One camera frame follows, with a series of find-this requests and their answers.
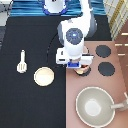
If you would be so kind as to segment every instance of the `table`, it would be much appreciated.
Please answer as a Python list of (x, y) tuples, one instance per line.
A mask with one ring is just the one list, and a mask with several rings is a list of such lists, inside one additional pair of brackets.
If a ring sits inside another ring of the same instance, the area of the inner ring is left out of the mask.
[[(47, 48), (62, 19), (8, 19), (0, 51), (0, 128), (66, 128), (66, 69), (53, 69), (50, 86), (40, 87), (34, 81), (35, 71), (47, 66)], [(62, 46), (56, 36), (49, 51), (50, 68), (56, 66), (58, 47)], [(21, 50), (28, 65), (24, 74), (16, 70)]]
[[(86, 47), (90, 54), (95, 58), (91, 65), (91, 72), (88, 76), (78, 76), (73, 70), (66, 69), (66, 128), (90, 128), (84, 124), (78, 117), (75, 110), (75, 100), (78, 93), (88, 87), (100, 87), (106, 90), (113, 98), (115, 103), (120, 103), (125, 99), (124, 92), (126, 87), (117, 55), (114, 41), (86, 41)], [(97, 56), (95, 50), (99, 45), (106, 45), (111, 49), (111, 55), (106, 58)], [(115, 73), (112, 76), (103, 76), (98, 71), (98, 65), (101, 62), (111, 62), (115, 67)], [(114, 120), (106, 128), (127, 128), (128, 110), (116, 112)]]

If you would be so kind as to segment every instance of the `black tablecloth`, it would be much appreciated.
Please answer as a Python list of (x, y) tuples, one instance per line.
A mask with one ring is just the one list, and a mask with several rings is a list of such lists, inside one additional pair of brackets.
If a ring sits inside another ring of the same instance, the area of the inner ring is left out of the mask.
[[(33, 78), (38, 68), (47, 66), (46, 51), (58, 24), (69, 18), (8, 18), (0, 51), (0, 128), (66, 128), (66, 69), (53, 69), (55, 80), (47, 87), (38, 86)], [(56, 66), (58, 47), (62, 46), (56, 36), (49, 52), (50, 67)], [(21, 50), (26, 51), (28, 65), (24, 74), (16, 71)]]

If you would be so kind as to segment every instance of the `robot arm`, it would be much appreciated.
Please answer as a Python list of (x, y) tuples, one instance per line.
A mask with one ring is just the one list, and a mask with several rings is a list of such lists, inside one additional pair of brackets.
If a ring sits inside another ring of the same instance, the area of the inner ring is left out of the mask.
[(97, 24), (89, 0), (80, 0), (83, 15), (78, 18), (61, 21), (58, 25), (60, 43), (56, 54), (57, 64), (67, 64), (68, 68), (80, 68), (90, 65), (93, 57), (84, 53), (84, 38), (91, 37), (97, 30)]

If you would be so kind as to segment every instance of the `blue object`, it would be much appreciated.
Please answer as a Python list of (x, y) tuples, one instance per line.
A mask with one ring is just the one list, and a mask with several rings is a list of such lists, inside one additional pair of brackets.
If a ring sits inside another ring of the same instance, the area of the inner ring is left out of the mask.
[(78, 63), (72, 63), (72, 62), (68, 62), (68, 64), (67, 64), (67, 67), (68, 68), (77, 68), (77, 67), (79, 67), (79, 62)]
[[(66, 0), (68, 10), (61, 16), (77, 16), (81, 13), (79, 0)], [(44, 0), (14, 0), (10, 16), (46, 16), (42, 11)], [(103, 0), (91, 0), (94, 15), (106, 15)]]

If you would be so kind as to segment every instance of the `wall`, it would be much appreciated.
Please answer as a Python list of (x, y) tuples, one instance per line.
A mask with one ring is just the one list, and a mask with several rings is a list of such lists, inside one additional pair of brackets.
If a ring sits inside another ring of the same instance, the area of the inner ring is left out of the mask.
[(115, 40), (128, 19), (128, 0), (104, 0), (104, 6), (108, 16), (111, 36)]

